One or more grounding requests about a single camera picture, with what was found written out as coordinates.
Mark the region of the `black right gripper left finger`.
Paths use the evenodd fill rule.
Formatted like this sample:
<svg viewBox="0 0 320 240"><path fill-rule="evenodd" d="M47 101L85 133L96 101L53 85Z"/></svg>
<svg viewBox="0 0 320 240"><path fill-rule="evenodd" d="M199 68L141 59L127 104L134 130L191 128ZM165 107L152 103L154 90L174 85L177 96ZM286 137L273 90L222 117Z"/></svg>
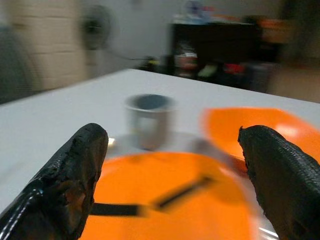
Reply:
<svg viewBox="0 0 320 240"><path fill-rule="evenodd" d="M95 202L108 142L99 124L82 126L0 214L0 238L79 239Z"/></svg>

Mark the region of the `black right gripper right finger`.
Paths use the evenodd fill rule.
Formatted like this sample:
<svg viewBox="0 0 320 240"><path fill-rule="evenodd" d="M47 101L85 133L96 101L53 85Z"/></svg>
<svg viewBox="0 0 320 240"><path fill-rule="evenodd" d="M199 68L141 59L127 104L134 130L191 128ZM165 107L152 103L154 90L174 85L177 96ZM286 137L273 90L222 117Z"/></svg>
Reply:
<svg viewBox="0 0 320 240"><path fill-rule="evenodd" d="M247 175L256 200L281 240L320 238L320 165L265 125L240 127Z"/></svg>

